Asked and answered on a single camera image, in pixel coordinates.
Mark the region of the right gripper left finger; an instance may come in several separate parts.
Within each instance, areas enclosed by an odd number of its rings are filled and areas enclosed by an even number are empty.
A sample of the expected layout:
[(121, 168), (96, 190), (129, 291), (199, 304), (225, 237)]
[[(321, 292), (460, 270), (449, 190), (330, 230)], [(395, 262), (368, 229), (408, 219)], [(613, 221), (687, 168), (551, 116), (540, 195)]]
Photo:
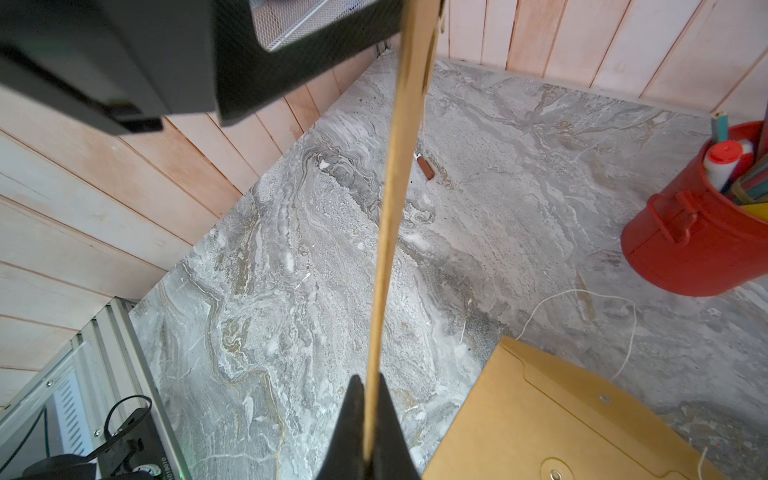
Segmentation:
[(364, 386), (353, 375), (341, 405), (330, 444), (317, 480), (360, 480), (366, 475), (363, 459)]

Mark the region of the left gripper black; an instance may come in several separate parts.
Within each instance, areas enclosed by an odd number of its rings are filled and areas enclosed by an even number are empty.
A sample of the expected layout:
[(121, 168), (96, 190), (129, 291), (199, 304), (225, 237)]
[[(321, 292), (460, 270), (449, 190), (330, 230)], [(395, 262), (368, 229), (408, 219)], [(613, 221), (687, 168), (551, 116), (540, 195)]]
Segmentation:
[(375, 1), (268, 51), (246, 1), (4, 1), (1, 83), (124, 135), (213, 111), (215, 63), (219, 122), (229, 127), (398, 33), (404, 11), (403, 1)]

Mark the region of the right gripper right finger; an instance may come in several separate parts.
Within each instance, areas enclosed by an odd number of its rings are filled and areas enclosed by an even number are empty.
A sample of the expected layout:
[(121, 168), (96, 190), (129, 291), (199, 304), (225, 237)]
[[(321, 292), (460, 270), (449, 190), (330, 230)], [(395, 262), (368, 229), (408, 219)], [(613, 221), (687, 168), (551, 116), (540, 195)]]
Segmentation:
[(379, 374), (375, 429), (374, 478), (419, 480), (383, 374)]

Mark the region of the brown file bag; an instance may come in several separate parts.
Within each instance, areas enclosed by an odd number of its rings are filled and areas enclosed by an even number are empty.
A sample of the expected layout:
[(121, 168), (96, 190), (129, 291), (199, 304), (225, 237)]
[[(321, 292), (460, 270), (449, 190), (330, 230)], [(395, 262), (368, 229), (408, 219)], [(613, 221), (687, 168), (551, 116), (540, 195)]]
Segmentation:
[(663, 420), (605, 379), (503, 337), (426, 479), (721, 479)]
[(365, 383), (362, 430), (363, 460), (373, 459), (379, 394), (382, 332), (398, 232), (402, 220), (413, 155), (435, 64), (444, 3), (407, 1), (399, 51), (396, 92), (381, 205), (380, 232)]

